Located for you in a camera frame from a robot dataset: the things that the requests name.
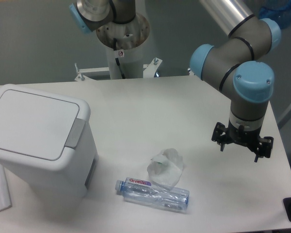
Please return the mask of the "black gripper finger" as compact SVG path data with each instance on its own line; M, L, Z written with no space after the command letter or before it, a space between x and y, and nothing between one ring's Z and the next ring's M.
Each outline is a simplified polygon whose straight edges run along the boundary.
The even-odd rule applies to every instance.
M274 138L271 136L259 137L253 146L255 154L254 162L257 163L259 158L270 158L274 144Z
M225 145L230 144L229 128L225 127L224 124L217 122L211 140L220 146L220 151L224 151Z

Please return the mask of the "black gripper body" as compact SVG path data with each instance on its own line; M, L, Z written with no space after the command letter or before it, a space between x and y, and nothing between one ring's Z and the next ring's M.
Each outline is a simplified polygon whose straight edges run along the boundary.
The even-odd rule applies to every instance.
M237 144L249 148L250 150L260 150L262 148L259 133L261 131L263 117L246 121L237 117L230 117L226 132L227 144Z

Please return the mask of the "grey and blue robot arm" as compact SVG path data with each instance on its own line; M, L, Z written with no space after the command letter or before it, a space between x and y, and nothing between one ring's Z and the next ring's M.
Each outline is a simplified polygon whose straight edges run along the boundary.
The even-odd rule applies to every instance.
M258 19L241 0L201 3L228 36L218 48L199 46L190 58L193 74L231 101L228 125L217 123L211 139L222 148L234 143L249 148L256 158L269 158L274 139L261 137L260 131L275 75L259 58L280 43L280 27L269 18ZM150 29L136 12L135 1L76 0L69 10L81 31L96 32L108 49L112 79L144 77L139 47Z

